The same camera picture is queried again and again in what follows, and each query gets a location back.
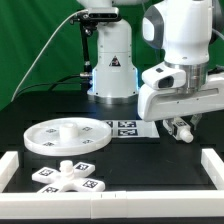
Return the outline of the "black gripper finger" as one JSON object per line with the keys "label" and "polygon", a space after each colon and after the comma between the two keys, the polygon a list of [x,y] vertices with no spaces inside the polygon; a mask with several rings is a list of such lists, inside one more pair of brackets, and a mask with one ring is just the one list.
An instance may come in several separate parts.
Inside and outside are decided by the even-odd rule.
{"label": "black gripper finger", "polygon": [[168,131],[170,135],[175,135],[177,132],[177,128],[175,126],[173,119],[166,119],[163,121],[164,128]]}
{"label": "black gripper finger", "polygon": [[202,118],[202,115],[201,115],[201,114],[194,114],[194,115],[191,117],[191,119],[190,119],[190,123],[191,123],[191,125],[192,125],[192,127],[193,127],[194,130],[197,129],[197,126],[198,126],[198,124],[199,124],[201,118]]}

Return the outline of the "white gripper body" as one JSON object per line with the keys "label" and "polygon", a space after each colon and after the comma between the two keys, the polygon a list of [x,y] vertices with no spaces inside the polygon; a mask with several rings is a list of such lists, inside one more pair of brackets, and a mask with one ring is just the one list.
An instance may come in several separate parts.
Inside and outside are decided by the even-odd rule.
{"label": "white gripper body", "polygon": [[209,75],[193,94],[177,94],[174,89],[156,91],[144,84],[139,91],[138,115],[157,121],[224,109],[224,73]]}

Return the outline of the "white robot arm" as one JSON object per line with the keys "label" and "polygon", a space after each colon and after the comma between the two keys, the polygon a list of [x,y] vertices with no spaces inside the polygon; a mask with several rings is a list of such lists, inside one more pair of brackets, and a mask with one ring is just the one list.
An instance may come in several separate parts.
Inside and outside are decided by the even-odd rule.
{"label": "white robot arm", "polygon": [[224,29],[219,0],[162,0],[142,20],[143,40],[163,49],[163,61],[136,82],[132,64],[131,28],[125,20],[110,21],[117,6],[146,0],[77,0],[98,30],[98,62],[88,96],[98,102],[138,98],[138,115],[147,122],[169,120],[224,109],[224,72],[209,74],[208,47]]}

